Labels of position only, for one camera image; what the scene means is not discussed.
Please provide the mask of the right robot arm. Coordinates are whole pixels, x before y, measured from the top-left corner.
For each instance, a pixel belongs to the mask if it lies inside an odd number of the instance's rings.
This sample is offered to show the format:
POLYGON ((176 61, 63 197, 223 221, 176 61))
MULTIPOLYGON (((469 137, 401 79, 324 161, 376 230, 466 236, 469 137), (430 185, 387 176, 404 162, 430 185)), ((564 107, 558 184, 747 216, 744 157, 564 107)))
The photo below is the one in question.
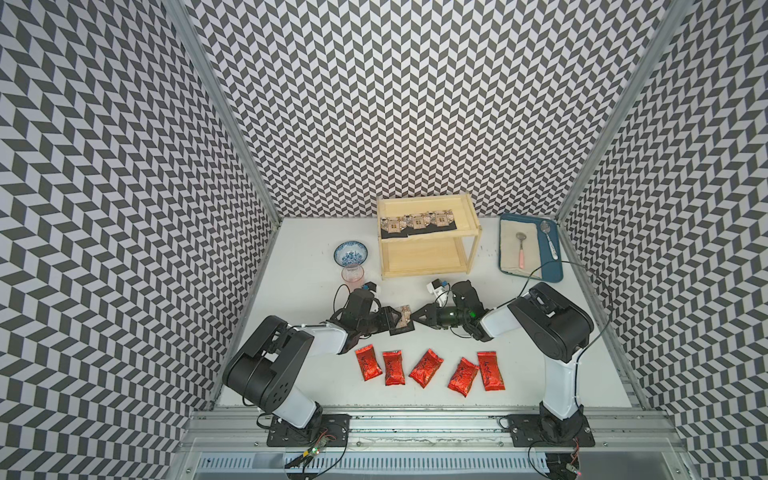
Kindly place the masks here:
POLYGON ((495 309, 487 309, 470 281, 455 283, 451 305, 434 301, 410 319, 433 329, 462 328, 470 338, 489 342, 522 329, 545 356, 542 415, 560 422, 581 414, 577 370, 580 352, 590 345, 591 317, 551 285, 539 282, 495 309))

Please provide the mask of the black floral tea bag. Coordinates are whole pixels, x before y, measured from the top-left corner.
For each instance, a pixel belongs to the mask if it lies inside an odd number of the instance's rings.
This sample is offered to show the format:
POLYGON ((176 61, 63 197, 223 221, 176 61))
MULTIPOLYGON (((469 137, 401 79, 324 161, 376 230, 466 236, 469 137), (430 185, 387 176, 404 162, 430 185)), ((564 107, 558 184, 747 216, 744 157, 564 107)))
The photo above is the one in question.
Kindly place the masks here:
POLYGON ((406 215, 403 219, 408 235, 426 233, 432 224, 432 217, 428 213, 406 215))
POLYGON ((395 335, 400 335, 404 333, 409 333, 415 330, 415 324, 411 320, 411 308, 409 305, 403 305, 401 307, 395 308, 401 312, 401 319, 398 323, 398 329, 395 333, 395 335))
POLYGON ((401 217, 382 218, 380 220, 380 236, 382 239, 407 238, 408 225, 401 217))
POLYGON ((452 210, 433 211, 429 214, 430 223, 436 231, 456 230, 455 215, 452 210))

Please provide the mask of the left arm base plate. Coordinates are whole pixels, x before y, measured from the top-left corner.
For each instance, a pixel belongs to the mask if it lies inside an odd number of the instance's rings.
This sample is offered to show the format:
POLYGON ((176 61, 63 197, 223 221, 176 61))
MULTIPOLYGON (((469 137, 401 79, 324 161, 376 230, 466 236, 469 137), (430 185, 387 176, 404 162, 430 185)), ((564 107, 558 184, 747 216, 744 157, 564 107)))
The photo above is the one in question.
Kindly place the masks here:
POLYGON ((344 447, 348 444, 350 421, 348 414, 315 415, 305 428, 298 428, 276 417, 267 430, 266 444, 269 447, 310 447, 320 439, 327 438, 326 447, 344 447))

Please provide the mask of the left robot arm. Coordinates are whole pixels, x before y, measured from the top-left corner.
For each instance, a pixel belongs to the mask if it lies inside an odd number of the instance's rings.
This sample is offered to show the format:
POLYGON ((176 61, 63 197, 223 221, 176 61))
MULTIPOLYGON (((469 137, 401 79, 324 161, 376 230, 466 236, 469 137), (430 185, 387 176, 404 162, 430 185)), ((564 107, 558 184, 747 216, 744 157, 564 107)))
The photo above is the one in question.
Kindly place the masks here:
POLYGON ((402 312, 381 304, 375 285, 348 294, 345 304, 316 325, 292 326, 266 317, 224 369, 223 383, 241 399, 307 435, 320 428, 323 409, 295 386, 305 362, 343 355, 365 337, 394 329, 402 312))

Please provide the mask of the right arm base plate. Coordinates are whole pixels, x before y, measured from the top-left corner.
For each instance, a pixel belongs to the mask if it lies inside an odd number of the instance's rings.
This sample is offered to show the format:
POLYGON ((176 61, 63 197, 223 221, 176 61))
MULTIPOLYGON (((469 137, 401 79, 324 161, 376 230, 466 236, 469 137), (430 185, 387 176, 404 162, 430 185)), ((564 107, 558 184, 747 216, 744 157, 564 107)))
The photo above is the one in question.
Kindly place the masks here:
POLYGON ((505 417, 515 447, 595 447, 596 441, 586 416, 577 411, 561 420, 545 414, 512 414, 505 417))

